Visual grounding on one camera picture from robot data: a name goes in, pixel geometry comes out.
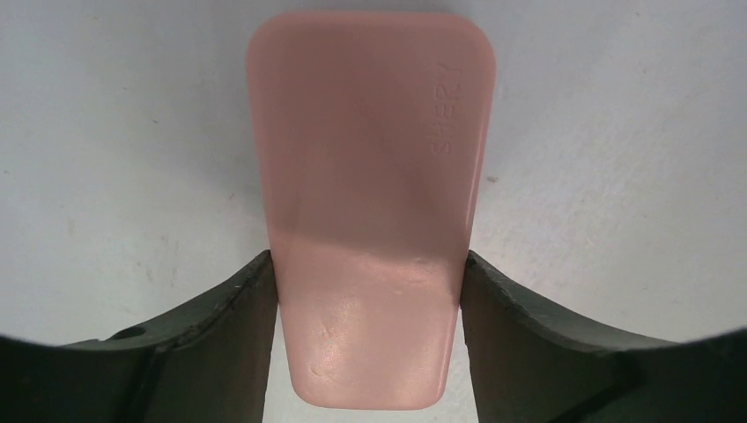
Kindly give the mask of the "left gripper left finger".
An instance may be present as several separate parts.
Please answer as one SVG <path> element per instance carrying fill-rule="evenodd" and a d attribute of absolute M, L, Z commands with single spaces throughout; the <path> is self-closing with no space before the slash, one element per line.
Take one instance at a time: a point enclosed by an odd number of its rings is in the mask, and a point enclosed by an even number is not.
<path fill-rule="evenodd" d="M 225 282 L 104 340 L 1 339 L 4 422 L 259 422 L 276 324 L 262 252 Z"/>

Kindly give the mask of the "pink glasses case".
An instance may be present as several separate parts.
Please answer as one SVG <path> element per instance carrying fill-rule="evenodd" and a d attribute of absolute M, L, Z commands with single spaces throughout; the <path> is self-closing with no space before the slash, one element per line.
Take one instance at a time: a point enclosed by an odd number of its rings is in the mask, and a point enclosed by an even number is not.
<path fill-rule="evenodd" d="M 353 410 L 442 397 L 496 59 L 455 14 L 295 11 L 246 54 L 292 387 Z"/>

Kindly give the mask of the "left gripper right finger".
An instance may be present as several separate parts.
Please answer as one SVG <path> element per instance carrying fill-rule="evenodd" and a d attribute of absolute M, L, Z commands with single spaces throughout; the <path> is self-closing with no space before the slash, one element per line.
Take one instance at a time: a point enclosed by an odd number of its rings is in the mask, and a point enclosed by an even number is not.
<path fill-rule="evenodd" d="M 746 332 L 686 343 L 599 323 L 476 253 L 462 321 L 482 422 L 743 422 Z"/>

